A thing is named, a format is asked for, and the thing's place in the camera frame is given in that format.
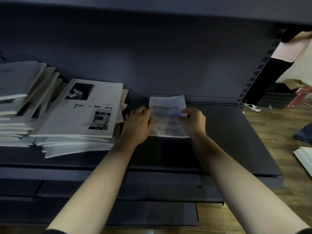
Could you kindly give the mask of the stack of white booklets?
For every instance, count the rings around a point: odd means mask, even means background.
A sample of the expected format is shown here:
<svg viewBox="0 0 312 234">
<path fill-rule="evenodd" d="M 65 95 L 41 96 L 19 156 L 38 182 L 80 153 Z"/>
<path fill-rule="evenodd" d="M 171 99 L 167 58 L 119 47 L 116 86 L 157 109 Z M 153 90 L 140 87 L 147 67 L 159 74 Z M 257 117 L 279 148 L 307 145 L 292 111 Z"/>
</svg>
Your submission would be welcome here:
<svg viewBox="0 0 312 234">
<path fill-rule="evenodd" d="M 54 67 L 37 61 L 0 64 L 0 147 L 30 147 L 30 133 L 64 87 Z"/>
<path fill-rule="evenodd" d="M 128 92 L 122 83 L 72 79 L 30 136 L 45 158 L 109 151 L 120 136 Z"/>
</svg>

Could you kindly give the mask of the person's right forearm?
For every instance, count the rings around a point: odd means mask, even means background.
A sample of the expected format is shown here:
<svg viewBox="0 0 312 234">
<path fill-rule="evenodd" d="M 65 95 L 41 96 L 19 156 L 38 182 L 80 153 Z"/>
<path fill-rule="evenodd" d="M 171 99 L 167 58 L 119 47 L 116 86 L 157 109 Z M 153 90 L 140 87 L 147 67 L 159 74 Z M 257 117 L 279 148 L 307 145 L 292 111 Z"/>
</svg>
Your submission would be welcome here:
<svg viewBox="0 0 312 234">
<path fill-rule="evenodd" d="M 312 228 L 271 189 L 205 133 L 193 132 L 190 138 L 203 167 L 246 234 L 312 234 Z"/>
</svg>

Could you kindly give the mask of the red and white box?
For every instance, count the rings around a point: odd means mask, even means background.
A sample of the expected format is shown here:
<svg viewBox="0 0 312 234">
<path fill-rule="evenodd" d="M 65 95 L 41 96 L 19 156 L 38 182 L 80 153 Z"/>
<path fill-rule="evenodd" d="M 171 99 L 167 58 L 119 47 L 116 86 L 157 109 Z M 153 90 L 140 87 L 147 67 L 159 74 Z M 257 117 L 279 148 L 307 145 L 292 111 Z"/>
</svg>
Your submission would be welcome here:
<svg viewBox="0 0 312 234">
<path fill-rule="evenodd" d="M 298 87 L 292 90 L 295 93 L 295 98 L 287 105 L 287 108 L 294 108 L 310 93 L 312 93 L 312 87 Z"/>
</svg>

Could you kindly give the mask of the black plastic crate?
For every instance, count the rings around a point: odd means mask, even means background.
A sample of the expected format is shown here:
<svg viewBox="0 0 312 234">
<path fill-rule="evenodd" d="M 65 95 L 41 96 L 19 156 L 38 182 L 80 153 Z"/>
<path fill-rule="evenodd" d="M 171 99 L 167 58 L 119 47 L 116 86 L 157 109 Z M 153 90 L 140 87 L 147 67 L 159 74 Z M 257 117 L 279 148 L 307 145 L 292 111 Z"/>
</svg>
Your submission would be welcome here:
<svg viewBox="0 0 312 234">
<path fill-rule="evenodd" d="M 296 97 L 294 90 L 290 90 L 284 83 L 274 83 L 264 93 L 257 106 L 266 109 L 284 109 Z"/>
</svg>

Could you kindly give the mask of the white flat panel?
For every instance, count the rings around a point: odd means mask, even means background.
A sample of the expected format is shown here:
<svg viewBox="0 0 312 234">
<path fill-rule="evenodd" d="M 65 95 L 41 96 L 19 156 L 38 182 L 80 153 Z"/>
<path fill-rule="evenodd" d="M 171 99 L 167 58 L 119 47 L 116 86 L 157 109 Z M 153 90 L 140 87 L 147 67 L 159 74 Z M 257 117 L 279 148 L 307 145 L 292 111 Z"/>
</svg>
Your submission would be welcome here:
<svg viewBox="0 0 312 234">
<path fill-rule="evenodd" d="M 306 169 L 307 173 L 312 178 L 312 148 L 311 147 L 299 147 L 293 154 Z"/>
</svg>

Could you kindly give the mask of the brown cardboard box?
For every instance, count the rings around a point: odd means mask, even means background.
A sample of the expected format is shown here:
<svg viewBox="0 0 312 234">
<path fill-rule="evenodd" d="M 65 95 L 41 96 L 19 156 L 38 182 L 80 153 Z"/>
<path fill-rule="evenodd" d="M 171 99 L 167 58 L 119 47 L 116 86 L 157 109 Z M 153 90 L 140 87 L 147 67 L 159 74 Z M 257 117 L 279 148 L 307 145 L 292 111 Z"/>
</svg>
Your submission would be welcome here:
<svg viewBox="0 0 312 234">
<path fill-rule="evenodd" d="M 290 90 L 306 87 L 306 84 L 300 79 L 287 79 L 283 81 L 283 84 L 285 84 Z"/>
</svg>

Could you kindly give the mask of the slotted metal shelf upright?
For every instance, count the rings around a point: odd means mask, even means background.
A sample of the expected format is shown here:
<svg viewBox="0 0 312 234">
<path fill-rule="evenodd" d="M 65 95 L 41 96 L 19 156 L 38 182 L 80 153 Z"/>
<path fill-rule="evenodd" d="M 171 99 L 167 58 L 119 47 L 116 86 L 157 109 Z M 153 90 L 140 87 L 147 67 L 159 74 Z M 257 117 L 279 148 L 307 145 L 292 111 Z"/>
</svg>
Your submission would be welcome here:
<svg viewBox="0 0 312 234">
<path fill-rule="evenodd" d="M 244 97 L 246 96 L 246 94 L 250 90 L 251 86 L 254 84 L 255 80 L 258 78 L 259 74 L 261 73 L 261 71 L 263 70 L 263 68 L 265 67 L 267 62 L 269 61 L 271 55 L 274 53 L 275 49 L 277 48 L 277 46 L 279 45 L 280 42 L 281 42 L 281 38 L 276 38 L 271 43 L 270 47 L 266 51 L 266 54 L 264 55 L 264 57 L 261 59 L 260 63 L 257 65 L 256 69 L 254 70 L 252 76 L 248 79 L 248 82 L 247 82 L 246 86 L 244 87 L 243 91 L 241 92 L 239 97 L 236 99 L 236 103 L 235 103 L 236 106 L 238 106 L 238 107 L 243 106 Z"/>
</svg>

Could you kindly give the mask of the dark blue cloth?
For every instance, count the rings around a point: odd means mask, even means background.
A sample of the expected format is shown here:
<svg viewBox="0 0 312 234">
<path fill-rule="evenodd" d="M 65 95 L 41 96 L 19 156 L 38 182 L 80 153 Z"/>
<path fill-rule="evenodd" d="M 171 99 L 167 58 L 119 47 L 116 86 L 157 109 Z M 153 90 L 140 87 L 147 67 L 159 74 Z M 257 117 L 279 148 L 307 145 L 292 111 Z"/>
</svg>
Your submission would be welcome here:
<svg viewBox="0 0 312 234">
<path fill-rule="evenodd" d="M 294 135 L 296 140 L 312 145 L 312 122 Z"/>
</svg>

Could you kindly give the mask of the person's left forearm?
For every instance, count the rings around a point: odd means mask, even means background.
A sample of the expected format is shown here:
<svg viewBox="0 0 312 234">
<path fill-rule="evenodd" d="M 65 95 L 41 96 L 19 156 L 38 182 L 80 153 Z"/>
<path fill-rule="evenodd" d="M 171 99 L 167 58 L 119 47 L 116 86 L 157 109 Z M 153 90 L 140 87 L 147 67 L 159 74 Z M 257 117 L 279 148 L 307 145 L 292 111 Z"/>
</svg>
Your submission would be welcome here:
<svg viewBox="0 0 312 234">
<path fill-rule="evenodd" d="M 145 139 L 121 136 L 42 234 L 100 234 L 131 156 Z"/>
</svg>

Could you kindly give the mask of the person's left hand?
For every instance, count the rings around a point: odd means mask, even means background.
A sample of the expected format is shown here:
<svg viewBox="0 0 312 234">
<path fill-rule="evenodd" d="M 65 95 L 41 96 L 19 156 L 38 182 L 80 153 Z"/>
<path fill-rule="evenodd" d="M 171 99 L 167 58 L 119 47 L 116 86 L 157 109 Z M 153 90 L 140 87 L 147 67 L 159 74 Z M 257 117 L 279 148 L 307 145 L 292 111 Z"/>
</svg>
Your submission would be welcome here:
<svg viewBox="0 0 312 234">
<path fill-rule="evenodd" d="M 123 130 L 120 137 L 137 146 L 143 143 L 146 140 L 146 138 L 150 135 L 151 130 L 153 128 L 153 124 L 154 124 L 153 119 L 149 119 L 148 121 L 138 119 L 127 120 L 126 114 Z"/>
</svg>

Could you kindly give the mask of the person's right hand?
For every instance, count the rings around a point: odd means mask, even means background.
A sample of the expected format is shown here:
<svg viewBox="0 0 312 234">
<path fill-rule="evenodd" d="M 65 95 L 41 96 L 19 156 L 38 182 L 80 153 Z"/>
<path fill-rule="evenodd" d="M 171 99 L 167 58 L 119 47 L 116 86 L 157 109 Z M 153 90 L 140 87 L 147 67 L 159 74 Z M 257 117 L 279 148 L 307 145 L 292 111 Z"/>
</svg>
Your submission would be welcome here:
<svg viewBox="0 0 312 234">
<path fill-rule="evenodd" d="M 182 125 L 185 133 L 191 138 L 206 137 L 206 117 L 203 113 L 194 108 L 188 107 L 181 111 L 185 117 L 177 117 L 176 121 Z"/>
</svg>

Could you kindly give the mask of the dark blue metal shelf unit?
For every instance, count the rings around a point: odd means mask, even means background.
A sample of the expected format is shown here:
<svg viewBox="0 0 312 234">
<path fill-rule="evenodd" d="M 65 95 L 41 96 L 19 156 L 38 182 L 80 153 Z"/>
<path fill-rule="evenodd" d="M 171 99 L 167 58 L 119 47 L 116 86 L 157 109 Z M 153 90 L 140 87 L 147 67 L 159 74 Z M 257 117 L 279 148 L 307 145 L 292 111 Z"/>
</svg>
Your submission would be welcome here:
<svg viewBox="0 0 312 234">
<path fill-rule="evenodd" d="M 235 105 L 288 24 L 312 26 L 312 0 L 0 0 L 0 63 L 37 60 L 72 78 L 123 83 L 130 110 L 185 95 L 208 135 L 265 185 L 280 168 Z M 44 158 L 0 148 L 0 225 L 49 224 L 106 155 Z M 195 202 L 221 203 L 189 139 L 135 150 L 109 226 L 197 226 Z"/>
</svg>

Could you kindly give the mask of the light blue booklet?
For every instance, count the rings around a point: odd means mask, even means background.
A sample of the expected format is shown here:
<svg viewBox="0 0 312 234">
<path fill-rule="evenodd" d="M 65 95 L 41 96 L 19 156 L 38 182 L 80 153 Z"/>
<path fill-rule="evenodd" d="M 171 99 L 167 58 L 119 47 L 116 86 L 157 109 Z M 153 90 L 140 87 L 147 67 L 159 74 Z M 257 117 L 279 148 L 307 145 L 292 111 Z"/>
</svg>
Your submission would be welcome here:
<svg viewBox="0 0 312 234">
<path fill-rule="evenodd" d="M 150 97 L 149 108 L 152 108 L 150 118 L 154 120 L 150 136 L 189 138 L 183 126 L 176 118 L 187 117 L 181 111 L 186 108 L 184 95 L 173 97 Z"/>
</svg>

